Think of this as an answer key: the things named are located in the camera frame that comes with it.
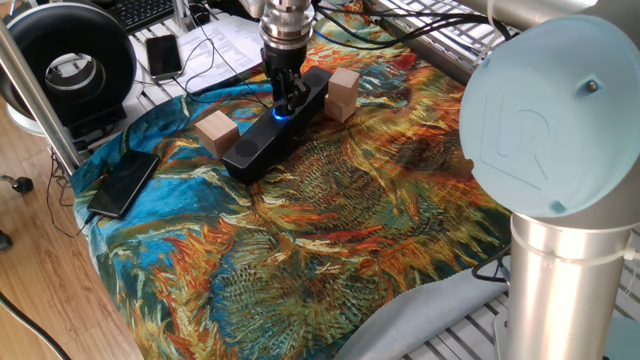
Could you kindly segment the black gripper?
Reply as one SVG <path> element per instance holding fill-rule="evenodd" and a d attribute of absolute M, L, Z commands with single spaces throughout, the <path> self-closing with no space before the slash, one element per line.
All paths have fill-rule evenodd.
<path fill-rule="evenodd" d="M 280 102 L 276 113 L 289 116 L 302 106 L 310 89 L 302 78 L 301 67 L 306 59 L 307 47 L 278 49 L 265 45 L 261 49 L 265 74 L 272 76 L 273 98 Z"/>

